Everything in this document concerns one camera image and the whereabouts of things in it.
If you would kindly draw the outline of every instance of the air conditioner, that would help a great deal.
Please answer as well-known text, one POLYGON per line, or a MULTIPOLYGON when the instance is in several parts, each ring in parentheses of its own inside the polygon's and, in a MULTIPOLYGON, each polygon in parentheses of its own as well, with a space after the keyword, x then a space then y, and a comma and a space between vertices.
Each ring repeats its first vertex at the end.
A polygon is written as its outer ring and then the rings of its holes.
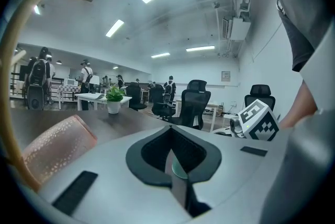
POLYGON ((223 19, 222 36, 224 39, 244 40, 249 31, 250 22, 243 21, 242 18, 223 19))

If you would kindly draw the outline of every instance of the black office chair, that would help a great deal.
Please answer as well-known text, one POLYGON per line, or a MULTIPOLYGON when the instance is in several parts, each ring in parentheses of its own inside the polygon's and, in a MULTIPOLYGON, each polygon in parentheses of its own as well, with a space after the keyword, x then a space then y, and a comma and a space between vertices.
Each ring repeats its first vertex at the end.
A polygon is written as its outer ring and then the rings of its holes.
POLYGON ((251 87, 250 95, 244 97, 245 107, 248 107, 256 99, 267 104, 273 110, 276 99, 271 96, 270 87, 266 84, 255 84, 251 87))
POLYGON ((208 104, 210 95, 209 91, 184 90, 182 92, 182 110, 180 116, 171 118, 169 122, 201 130, 204 126, 201 116, 208 104), (195 117, 198 117, 198 126, 193 126, 195 117))
POLYGON ((126 88, 127 96, 131 96, 132 99, 129 101, 129 108, 138 111, 139 109, 145 109, 146 99, 143 98, 143 104, 141 103, 141 88, 138 83, 130 83, 126 88))
POLYGON ((206 84, 207 82, 203 80, 191 80, 187 85, 187 89, 206 91, 206 84))
POLYGON ((152 95, 152 113, 155 115, 158 115, 159 117, 162 117, 163 120, 171 118, 175 113, 176 110, 174 107, 169 103, 170 101, 170 95, 165 94, 163 96, 164 89, 163 88, 153 88, 151 90, 152 95))

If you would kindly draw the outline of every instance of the plant pot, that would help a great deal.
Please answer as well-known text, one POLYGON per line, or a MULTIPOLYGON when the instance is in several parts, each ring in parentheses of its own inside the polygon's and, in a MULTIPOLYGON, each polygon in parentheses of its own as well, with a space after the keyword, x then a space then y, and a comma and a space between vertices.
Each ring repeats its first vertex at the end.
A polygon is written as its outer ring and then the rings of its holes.
POLYGON ((117 101, 117 102, 107 101, 108 113, 110 114, 119 113, 120 107, 121 107, 120 101, 117 101))

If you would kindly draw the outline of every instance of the forearm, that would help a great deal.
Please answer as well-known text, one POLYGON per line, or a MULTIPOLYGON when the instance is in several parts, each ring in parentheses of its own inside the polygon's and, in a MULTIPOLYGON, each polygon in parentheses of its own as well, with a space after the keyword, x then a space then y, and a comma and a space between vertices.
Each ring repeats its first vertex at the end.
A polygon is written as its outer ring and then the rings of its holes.
POLYGON ((280 122, 281 128, 293 127, 300 119, 312 115, 316 112, 317 106, 309 91, 306 83, 303 81, 298 94, 293 102, 291 109, 284 119, 280 122))

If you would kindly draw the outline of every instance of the floor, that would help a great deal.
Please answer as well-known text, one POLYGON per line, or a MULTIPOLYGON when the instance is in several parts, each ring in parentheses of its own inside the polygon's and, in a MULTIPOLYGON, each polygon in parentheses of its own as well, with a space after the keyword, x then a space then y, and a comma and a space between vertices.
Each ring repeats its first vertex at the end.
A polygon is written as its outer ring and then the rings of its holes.
MULTIPOLYGON (((27 109, 27 107, 24 106, 23 99, 11 98, 10 105, 12 108, 27 109)), ((151 111, 153 104, 146 103, 146 105, 147 105, 147 108, 143 110, 139 110, 139 113, 146 114, 153 118, 158 118, 158 116, 154 115, 151 111)), ((94 109, 93 104, 89 104, 88 108, 93 110, 94 109)), ((104 109, 107 109, 107 107, 104 104, 98 104, 98 109, 104 110, 104 109)), ((44 110, 59 110, 58 102, 54 102, 53 104, 45 104, 44 110)), ((76 102, 64 102, 63 104, 61 104, 61 110, 77 110, 77 103, 76 102)), ((209 132, 211 121, 212 121, 212 115, 204 114, 203 120, 204 120, 204 127, 202 131, 209 132)), ((222 128, 222 125, 223 125, 223 118, 217 116, 215 118, 214 130, 222 128)))

